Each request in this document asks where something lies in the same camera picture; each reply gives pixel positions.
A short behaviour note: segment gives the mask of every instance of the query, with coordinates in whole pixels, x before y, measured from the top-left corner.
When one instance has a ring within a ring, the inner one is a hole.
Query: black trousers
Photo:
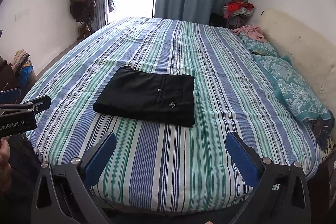
[[[171,123],[195,124],[194,77],[117,70],[93,105],[102,114]]]

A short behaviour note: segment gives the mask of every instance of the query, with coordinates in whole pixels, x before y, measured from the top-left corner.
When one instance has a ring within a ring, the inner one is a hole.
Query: pillow
[[[275,97],[299,121],[331,119],[325,105],[315,96],[307,82],[286,60],[253,55],[255,62],[274,88]]]
[[[293,66],[292,61],[291,61],[291,59],[289,58],[289,56],[284,55],[283,57],[281,57],[281,59],[287,61],[291,66]]]
[[[275,48],[270,43],[261,43],[246,36],[245,33],[240,33],[239,36],[243,40],[245,47],[253,54],[268,55],[279,57]]]

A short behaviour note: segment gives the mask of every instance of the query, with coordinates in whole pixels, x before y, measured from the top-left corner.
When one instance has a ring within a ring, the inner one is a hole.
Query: pink cloth
[[[258,26],[246,25],[232,31],[235,35],[239,35],[241,32],[244,32],[248,38],[257,40],[261,43],[267,43],[265,37],[263,36],[263,31]]]

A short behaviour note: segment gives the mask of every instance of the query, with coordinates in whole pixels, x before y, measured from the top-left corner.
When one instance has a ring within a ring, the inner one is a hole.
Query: blue and green striped sheet
[[[138,121],[95,113],[92,105],[119,67],[195,77],[195,125]],[[92,192],[113,203],[160,212],[225,208],[249,189],[226,152],[236,131],[260,156],[320,163],[308,125],[297,122],[239,38],[225,28],[156,18],[125,18],[95,32],[55,65],[25,100],[49,95],[51,107],[27,132],[38,158],[68,163],[107,131],[117,148]]]

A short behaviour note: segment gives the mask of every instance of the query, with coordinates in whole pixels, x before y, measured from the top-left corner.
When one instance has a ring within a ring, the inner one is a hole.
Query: embroidered logo
[[[176,103],[172,102],[172,103],[169,104],[169,106],[171,106],[171,108],[174,108],[176,106]]]

